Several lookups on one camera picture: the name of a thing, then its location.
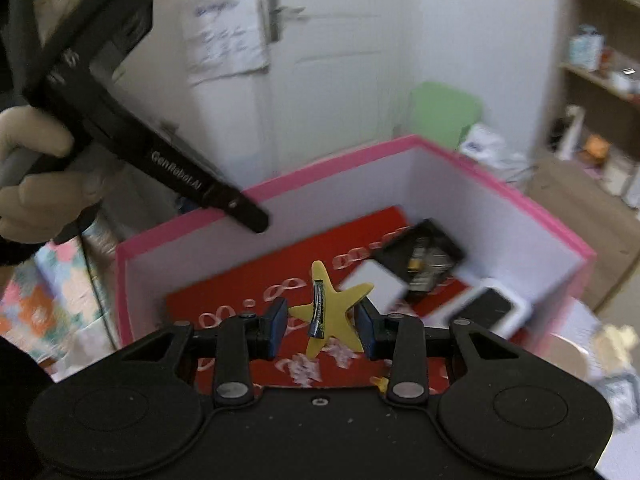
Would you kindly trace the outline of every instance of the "pink box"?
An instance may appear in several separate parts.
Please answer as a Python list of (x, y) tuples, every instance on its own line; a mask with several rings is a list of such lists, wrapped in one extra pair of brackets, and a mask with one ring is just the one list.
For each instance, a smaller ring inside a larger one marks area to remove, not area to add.
[(164, 322), (164, 297), (381, 209), (433, 218), (464, 248), (460, 278), (495, 278), (533, 304), (535, 350), (579, 297), (593, 250), (546, 210), (457, 153), (417, 136), (316, 162), (247, 190), (271, 212), (255, 235), (215, 210), (174, 219), (119, 245), (117, 312), (130, 344)]

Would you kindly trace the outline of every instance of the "finger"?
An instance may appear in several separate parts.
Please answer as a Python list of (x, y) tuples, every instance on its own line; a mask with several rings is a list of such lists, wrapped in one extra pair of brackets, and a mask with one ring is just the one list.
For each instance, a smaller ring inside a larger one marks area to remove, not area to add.
[(71, 133), (37, 108), (15, 107), (0, 113), (0, 162), (19, 146), (63, 157), (69, 154), (73, 145)]
[(80, 211), (79, 206), (25, 207), (20, 201), (18, 187), (0, 189), (0, 218), (7, 218), (25, 227), (46, 229), (64, 226), (76, 220)]
[(34, 229), (7, 218), (0, 219), (0, 237), (19, 244), (42, 244), (53, 240), (62, 229)]
[(82, 210), (95, 196), (85, 192), (86, 175), (75, 171), (28, 175), (20, 184), (20, 203), (28, 208)]

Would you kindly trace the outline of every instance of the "white door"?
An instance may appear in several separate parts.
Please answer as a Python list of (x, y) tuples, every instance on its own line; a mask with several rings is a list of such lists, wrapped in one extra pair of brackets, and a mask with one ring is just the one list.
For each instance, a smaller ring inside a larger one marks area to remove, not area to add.
[(305, 7), (270, 47), (278, 170), (389, 139), (408, 90), (411, 0), (281, 0)]

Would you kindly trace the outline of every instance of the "white paper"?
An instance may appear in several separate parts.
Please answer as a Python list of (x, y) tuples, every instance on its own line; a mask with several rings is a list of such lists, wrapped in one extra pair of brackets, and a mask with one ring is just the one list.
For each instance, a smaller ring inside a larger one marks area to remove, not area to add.
[(259, 0), (196, 0), (182, 26), (192, 84), (269, 65)]

